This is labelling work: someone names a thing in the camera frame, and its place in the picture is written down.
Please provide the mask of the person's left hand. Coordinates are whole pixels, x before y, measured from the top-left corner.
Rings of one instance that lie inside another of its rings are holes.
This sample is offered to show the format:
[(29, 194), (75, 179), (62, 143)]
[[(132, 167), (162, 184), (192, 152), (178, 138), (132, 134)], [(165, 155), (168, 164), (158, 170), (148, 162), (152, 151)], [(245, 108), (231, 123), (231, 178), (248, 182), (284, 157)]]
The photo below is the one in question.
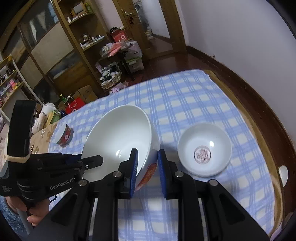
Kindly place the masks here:
[[(5, 197), (8, 207), (16, 214), (18, 210), (27, 212), (26, 205), (20, 200), (19, 197)], [(42, 219), (49, 213), (50, 200), (47, 198), (41, 202), (38, 202), (34, 207), (29, 209), (30, 216), (27, 217), (27, 221), (32, 226), (37, 226)]]

